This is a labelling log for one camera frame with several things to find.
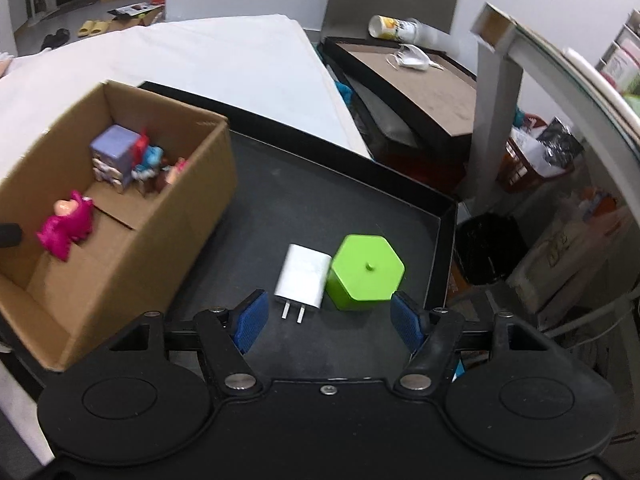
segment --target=black circular mount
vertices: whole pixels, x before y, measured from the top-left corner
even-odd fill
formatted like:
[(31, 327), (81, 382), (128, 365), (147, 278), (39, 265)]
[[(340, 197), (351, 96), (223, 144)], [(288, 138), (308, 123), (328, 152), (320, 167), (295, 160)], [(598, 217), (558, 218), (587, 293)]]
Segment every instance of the black circular mount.
[(108, 350), (51, 381), (38, 400), (38, 420), (54, 448), (104, 465), (172, 452), (202, 427), (209, 410), (206, 384), (186, 368)]
[(463, 374), (446, 412), (465, 440), (507, 462), (580, 460), (609, 441), (617, 417), (609, 384), (563, 351), (508, 351)]

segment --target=yellow slipper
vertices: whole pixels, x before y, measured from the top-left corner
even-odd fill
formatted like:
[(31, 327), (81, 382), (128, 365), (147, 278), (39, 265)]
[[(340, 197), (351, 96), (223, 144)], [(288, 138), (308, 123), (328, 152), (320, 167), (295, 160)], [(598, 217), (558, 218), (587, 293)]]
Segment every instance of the yellow slipper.
[(108, 28), (109, 28), (108, 22), (103, 22), (101, 20), (98, 20), (97, 22), (94, 23), (94, 26), (92, 27), (91, 32), (89, 33), (89, 36), (100, 36), (100, 34), (104, 34)]
[(84, 38), (85, 36), (88, 36), (94, 28), (94, 24), (94, 20), (86, 20), (82, 27), (78, 29), (78, 38)]

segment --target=screw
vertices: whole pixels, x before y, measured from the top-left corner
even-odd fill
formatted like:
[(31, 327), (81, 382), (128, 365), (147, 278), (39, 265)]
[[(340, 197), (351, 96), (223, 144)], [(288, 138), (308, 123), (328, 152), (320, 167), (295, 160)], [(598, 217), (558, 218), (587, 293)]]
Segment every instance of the screw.
[(431, 386), (431, 378), (422, 374), (407, 374), (400, 378), (400, 385), (407, 390), (426, 390)]
[(255, 377), (249, 374), (231, 374), (226, 377), (225, 384), (232, 390), (248, 390), (255, 386)]
[(332, 384), (325, 384), (324, 386), (320, 386), (320, 393), (323, 395), (335, 395), (338, 393), (338, 388)]

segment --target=slipper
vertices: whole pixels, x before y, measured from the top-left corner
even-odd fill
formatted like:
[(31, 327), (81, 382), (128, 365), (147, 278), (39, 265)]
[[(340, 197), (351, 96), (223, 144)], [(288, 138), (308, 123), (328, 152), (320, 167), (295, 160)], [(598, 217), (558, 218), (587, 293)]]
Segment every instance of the slipper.
[(85, 36), (88, 36), (94, 28), (94, 25), (94, 20), (86, 20), (84, 24), (82, 24), (82, 27), (78, 29), (78, 38), (84, 38)]
[(108, 28), (109, 28), (108, 22), (103, 22), (102, 20), (98, 20), (97, 22), (94, 23), (94, 26), (92, 27), (91, 32), (89, 33), (89, 36), (91, 37), (100, 36), (101, 34), (104, 34)]
[(71, 34), (66, 28), (59, 28), (55, 34), (47, 34), (44, 41), (42, 41), (42, 46), (40, 47), (40, 51), (43, 51), (45, 48), (58, 48), (59, 46), (63, 46), (69, 38)]

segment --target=toy figure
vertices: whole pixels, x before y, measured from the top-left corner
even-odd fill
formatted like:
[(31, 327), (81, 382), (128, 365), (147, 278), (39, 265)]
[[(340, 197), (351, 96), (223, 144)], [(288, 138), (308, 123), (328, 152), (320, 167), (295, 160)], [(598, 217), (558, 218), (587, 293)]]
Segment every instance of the toy figure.
[(166, 186), (173, 184), (178, 178), (178, 175), (184, 171), (186, 165), (187, 161), (179, 157), (174, 166), (162, 168), (160, 175), (156, 178), (156, 191), (160, 193)]
[(142, 162), (142, 157), (145, 154), (146, 149), (149, 146), (149, 137), (146, 134), (146, 128), (142, 128), (140, 132), (140, 138), (136, 141), (136, 143), (131, 147), (131, 167), (134, 168), (140, 162)]
[(71, 200), (58, 200), (53, 205), (54, 215), (47, 218), (37, 233), (42, 246), (57, 259), (66, 262), (71, 242), (84, 240), (93, 229), (94, 201), (77, 191)]
[(118, 124), (107, 128), (91, 143), (95, 179), (105, 180), (118, 193), (123, 193), (132, 180), (134, 154), (144, 142), (142, 136)]
[(160, 173), (162, 148), (147, 146), (142, 160), (131, 170), (131, 176), (138, 183), (138, 190), (145, 196), (154, 188), (154, 179)]

